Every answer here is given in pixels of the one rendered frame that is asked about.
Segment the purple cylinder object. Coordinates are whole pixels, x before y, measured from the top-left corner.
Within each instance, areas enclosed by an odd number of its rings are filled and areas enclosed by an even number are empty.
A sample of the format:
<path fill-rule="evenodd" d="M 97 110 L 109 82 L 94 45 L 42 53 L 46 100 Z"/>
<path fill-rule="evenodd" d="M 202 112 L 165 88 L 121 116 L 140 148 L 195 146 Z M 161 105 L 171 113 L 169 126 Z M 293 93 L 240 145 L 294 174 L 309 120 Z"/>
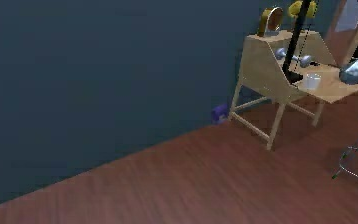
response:
<path fill-rule="evenodd" d="M 228 107 L 226 104 L 216 106 L 211 111 L 211 118 L 214 124 L 220 124 L 228 118 Z"/>

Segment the light wooden desk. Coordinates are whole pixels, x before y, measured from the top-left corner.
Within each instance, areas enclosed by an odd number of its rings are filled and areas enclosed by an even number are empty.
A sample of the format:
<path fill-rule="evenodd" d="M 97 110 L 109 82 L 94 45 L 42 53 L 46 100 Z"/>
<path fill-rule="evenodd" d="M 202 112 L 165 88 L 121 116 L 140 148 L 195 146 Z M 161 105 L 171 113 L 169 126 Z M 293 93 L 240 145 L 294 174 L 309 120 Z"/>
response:
<path fill-rule="evenodd" d="M 282 61 L 276 58 L 275 52 L 289 44 L 291 37 L 292 34 L 288 31 L 272 37 L 249 35 L 243 43 L 238 82 L 229 117 L 266 140 L 268 149 L 273 146 L 286 107 L 311 117 L 312 124 L 317 125 L 326 104 L 333 104 L 358 92 L 358 84 L 346 85 L 339 80 L 339 69 L 333 66 L 334 58 L 317 32 L 307 36 L 304 46 L 297 47 L 313 56 L 317 64 L 306 68 L 298 66 L 296 72 L 302 76 L 310 73 L 320 75 L 318 87 L 311 90 L 305 88 L 302 81 L 290 83 L 282 70 Z M 266 100 L 279 105 L 269 133 L 238 114 L 240 110 Z"/>

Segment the round gold framed mirror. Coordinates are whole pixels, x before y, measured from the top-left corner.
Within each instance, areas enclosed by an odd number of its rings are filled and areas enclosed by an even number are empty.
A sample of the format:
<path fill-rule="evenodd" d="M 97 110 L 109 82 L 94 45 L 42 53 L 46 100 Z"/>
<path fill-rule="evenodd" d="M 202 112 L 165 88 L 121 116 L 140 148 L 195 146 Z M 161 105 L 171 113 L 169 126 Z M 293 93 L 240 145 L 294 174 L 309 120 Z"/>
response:
<path fill-rule="evenodd" d="M 283 20 L 283 9 L 281 7 L 266 8 L 259 21 L 257 35 L 259 37 L 269 36 L 279 31 Z"/>

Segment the white cup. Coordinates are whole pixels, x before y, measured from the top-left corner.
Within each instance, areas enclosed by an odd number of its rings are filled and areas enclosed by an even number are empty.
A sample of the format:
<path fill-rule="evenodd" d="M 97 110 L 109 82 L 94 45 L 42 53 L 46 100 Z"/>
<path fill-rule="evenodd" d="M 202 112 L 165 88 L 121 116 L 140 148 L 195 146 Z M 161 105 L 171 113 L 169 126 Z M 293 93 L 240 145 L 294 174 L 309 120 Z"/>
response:
<path fill-rule="evenodd" d="M 316 90 L 320 84 L 321 76 L 316 73 L 306 74 L 303 79 L 303 87 L 308 90 Z"/>

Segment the silver dumbbell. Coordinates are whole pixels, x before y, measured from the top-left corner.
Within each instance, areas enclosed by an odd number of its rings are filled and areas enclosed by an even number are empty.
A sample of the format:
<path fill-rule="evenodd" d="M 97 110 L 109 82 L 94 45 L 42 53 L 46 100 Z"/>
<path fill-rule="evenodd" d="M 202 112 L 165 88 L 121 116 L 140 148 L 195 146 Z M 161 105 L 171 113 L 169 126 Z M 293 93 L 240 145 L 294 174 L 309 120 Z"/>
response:
<path fill-rule="evenodd" d="M 286 57 L 286 49 L 285 48 L 278 48 L 275 51 L 275 58 L 277 60 L 282 60 L 285 57 Z M 312 57 L 310 55 L 305 55 L 305 56 L 301 56 L 301 57 L 293 55 L 292 60 L 298 62 L 302 68 L 306 68 L 311 64 Z"/>

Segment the black desk lamp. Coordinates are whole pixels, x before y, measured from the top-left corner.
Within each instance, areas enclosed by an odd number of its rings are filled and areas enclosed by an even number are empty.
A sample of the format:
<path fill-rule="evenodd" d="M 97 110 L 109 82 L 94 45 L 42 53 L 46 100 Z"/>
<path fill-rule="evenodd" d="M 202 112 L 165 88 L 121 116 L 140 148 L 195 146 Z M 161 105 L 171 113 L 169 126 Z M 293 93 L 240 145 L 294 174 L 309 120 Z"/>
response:
<path fill-rule="evenodd" d="M 284 59 L 284 63 L 282 66 L 282 70 L 290 84 L 302 79 L 301 75 L 291 72 L 289 69 L 289 67 L 291 65 L 291 61 L 292 61 L 292 56 L 294 55 L 296 45 L 299 40 L 299 36 L 300 36 L 301 30 L 302 30 L 302 27 L 303 27 L 303 24 L 304 24 L 304 21 L 306 18 L 306 13 L 307 13 L 308 7 L 310 5 L 310 2 L 312 0 L 302 0 L 302 1 L 303 1 L 303 4 L 301 6 L 301 10 L 298 14 L 298 17 L 294 18 L 295 23 L 294 23 L 294 29 L 292 31 L 292 38 L 290 40 L 290 43 L 289 43 L 289 46 L 288 46 L 288 49 L 286 52 L 286 57 Z"/>

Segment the yellow round object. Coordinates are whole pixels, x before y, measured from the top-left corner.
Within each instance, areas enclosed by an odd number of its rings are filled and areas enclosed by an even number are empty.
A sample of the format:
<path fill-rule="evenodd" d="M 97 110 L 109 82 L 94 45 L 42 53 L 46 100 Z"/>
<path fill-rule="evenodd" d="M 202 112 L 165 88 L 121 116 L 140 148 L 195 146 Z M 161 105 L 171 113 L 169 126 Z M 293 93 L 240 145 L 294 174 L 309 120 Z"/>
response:
<path fill-rule="evenodd" d="M 291 18 L 297 18 L 298 14 L 301 10 L 301 6 L 303 4 L 302 0 L 296 0 L 295 2 L 293 2 L 289 7 L 288 7 L 288 15 Z M 313 18 L 315 16 L 315 13 L 317 11 L 317 3 L 315 0 L 312 0 L 310 2 L 310 5 L 308 7 L 307 13 L 306 13 L 306 17 L 307 18 Z"/>

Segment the glass flask vase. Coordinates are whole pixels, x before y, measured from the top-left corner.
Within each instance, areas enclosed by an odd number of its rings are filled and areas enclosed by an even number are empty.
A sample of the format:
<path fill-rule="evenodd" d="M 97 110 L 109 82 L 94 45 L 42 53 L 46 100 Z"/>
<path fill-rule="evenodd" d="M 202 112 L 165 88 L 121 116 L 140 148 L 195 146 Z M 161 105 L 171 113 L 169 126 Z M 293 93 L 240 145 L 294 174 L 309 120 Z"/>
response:
<path fill-rule="evenodd" d="M 340 69 L 339 79 L 347 85 L 358 84 L 358 58 Z"/>

